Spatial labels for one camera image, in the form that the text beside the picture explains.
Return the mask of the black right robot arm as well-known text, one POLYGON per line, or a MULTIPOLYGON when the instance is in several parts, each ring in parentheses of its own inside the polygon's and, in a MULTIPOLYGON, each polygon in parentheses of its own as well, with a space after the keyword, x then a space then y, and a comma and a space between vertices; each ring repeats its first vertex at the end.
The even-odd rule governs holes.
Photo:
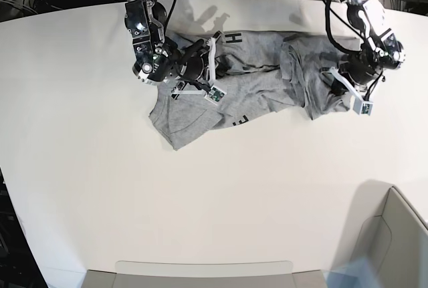
POLYGON ((125 1, 124 24, 132 36, 135 76, 152 85, 176 80, 176 91, 187 85, 211 91, 216 84, 216 47, 222 33, 217 31, 208 39, 198 39, 180 49, 167 36, 171 10, 158 0, 125 1))

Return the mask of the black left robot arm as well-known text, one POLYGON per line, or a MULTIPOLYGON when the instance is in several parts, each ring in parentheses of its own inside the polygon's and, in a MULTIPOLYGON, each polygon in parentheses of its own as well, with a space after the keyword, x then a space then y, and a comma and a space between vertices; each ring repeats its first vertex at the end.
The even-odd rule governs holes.
POLYGON ((363 88, 363 100, 367 101, 384 70, 400 68, 405 60, 404 47, 387 22, 385 9, 379 0, 337 0, 346 4, 348 25, 361 39, 359 50, 340 45, 331 32, 332 1, 325 0, 324 14, 329 41, 345 54, 339 74, 352 86, 363 88))

